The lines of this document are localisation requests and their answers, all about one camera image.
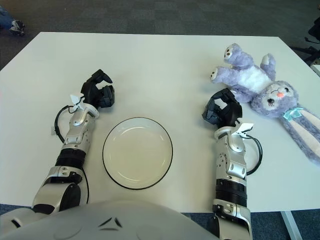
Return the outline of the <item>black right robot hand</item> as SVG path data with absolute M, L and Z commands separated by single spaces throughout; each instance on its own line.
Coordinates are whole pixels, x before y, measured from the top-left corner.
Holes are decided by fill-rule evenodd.
M 215 103 L 215 100 L 218 99 L 226 104 L 224 108 Z M 239 122 L 238 118 L 242 116 L 242 106 L 228 88 L 224 88 L 212 95 L 202 113 L 202 118 L 208 123 L 216 125 L 218 129 L 235 127 L 236 122 Z

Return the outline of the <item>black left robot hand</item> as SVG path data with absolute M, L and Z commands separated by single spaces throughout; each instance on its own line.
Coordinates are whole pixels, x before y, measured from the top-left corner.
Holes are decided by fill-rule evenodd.
M 94 106 L 96 109 L 109 108 L 115 103 L 115 89 L 112 85 L 105 85 L 98 89 L 97 84 L 102 81 L 112 84 L 111 78 L 98 69 L 82 85 L 81 93 L 84 95 L 84 103 Z

